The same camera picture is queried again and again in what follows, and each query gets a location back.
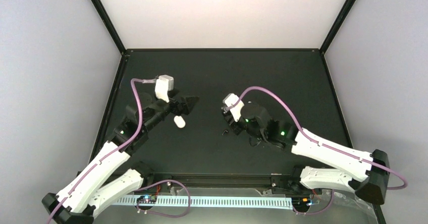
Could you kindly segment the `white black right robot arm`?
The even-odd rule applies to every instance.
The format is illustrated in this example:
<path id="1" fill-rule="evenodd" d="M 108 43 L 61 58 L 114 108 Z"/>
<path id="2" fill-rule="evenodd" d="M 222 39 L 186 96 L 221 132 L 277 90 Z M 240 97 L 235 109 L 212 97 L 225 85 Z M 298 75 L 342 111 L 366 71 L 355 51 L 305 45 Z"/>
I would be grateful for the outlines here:
<path id="1" fill-rule="evenodd" d="M 305 156 L 329 166 L 317 169 L 296 166 L 295 174 L 287 179 L 288 188 L 294 193 L 304 189 L 334 189 L 355 194 L 365 202 L 385 203 L 390 174 L 386 152 L 379 149 L 372 153 L 360 151 L 321 138 L 314 133 L 283 120 L 275 120 L 257 103 L 229 100 L 223 102 L 223 116 L 236 135 L 246 132 L 250 139 L 270 143 L 292 154 Z"/>

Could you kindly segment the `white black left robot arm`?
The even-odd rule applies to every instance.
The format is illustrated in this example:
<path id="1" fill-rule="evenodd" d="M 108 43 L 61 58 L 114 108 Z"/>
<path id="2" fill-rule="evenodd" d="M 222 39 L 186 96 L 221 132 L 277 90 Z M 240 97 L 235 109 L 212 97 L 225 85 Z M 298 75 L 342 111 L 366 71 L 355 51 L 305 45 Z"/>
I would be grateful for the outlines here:
<path id="1" fill-rule="evenodd" d="M 88 166 L 58 193 L 43 197 L 48 221 L 93 223 L 107 207 L 129 193 L 142 188 L 160 190 L 153 182 L 153 170 L 141 161 L 114 180 L 110 176 L 148 140 L 150 130 L 168 115 L 178 120 L 190 114 L 199 101 L 198 96 L 180 96 L 178 90 L 167 93 L 167 98 L 168 102 L 140 93 L 136 103 L 126 106 L 121 123 Z"/>

